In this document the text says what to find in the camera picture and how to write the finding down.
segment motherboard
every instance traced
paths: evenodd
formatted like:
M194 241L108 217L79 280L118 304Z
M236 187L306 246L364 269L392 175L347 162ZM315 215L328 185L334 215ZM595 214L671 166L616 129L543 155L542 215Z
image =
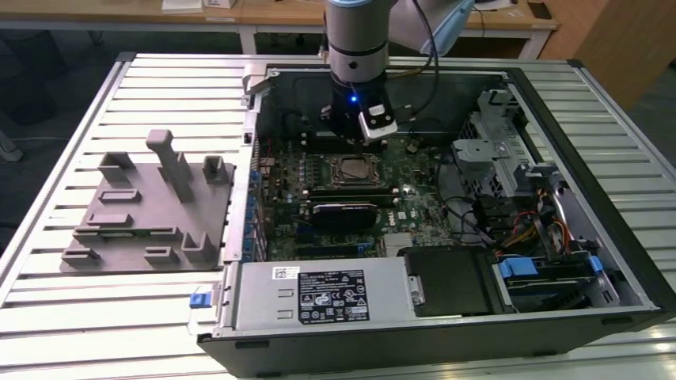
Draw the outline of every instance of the motherboard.
M398 247L451 245L436 191L440 152L403 136L375 150L324 154L316 140L267 141L267 260L386 257Z

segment cpu socket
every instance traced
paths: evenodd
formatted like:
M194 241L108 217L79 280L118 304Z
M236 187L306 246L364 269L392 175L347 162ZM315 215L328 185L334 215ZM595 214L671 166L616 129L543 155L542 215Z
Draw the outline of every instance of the cpu socket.
M379 158L372 154L351 154L328 159L332 167L331 185L335 188L380 186Z

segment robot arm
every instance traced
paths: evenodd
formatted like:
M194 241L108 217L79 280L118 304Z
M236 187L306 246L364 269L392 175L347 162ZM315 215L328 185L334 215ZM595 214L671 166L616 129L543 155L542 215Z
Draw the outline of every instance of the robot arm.
M423 0L440 51L450 50L475 0ZM396 133L399 125L386 91L388 40L419 51L430 35L411 0L328 0L328 61L334 101L323 120L340 137L371 143Z

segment circuit board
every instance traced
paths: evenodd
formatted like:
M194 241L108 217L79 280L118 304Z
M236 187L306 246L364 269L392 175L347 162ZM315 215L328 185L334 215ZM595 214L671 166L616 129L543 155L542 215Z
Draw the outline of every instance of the circuit board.
M298 250L344 245L358 246L360 257L384 257L383 236L394 233L410 233L414 245L455 244L436 195L439 156L434 148L419 149L408 138L390 139L388 149L379 154L308 154L303 148L288 142L282 148L271 149L268 157L262 159L267 260L311 258L299 257ZM351 168L350 160L360 157L368 161L368 166ZM362 170L371 165L374 171ZM348 233L316 230L303 200L307 188L339 188L340 173L348 179L360 179L362 186L390 187L396 195L394 206L378 209L374 226Z

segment slotted aluminum surface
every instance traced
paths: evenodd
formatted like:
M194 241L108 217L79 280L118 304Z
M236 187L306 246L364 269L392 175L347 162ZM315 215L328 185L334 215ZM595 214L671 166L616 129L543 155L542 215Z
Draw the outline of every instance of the slotted aluminum surface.
M395 64L420 65L418 59ZM202 352L186 323L188 294L219 280L218 272L63 275L68 245L95 187L103 153L127 150L154 162L147 131L168 127L190 162L220 154L248 159L239 137L251 116L240 106L248 63L318 63L314 57L138 55L118 63L0 261L2 379L228 379ZM526 71L628 225L676 283L676 181L654 146L584 72L564 62L444 60L447 66ZM544 144L534 138L548 157ZM212 310L194 319L208 327ZM508 379L674 378L676 325L611 336L566 355L436 366L316 374L300 378Z

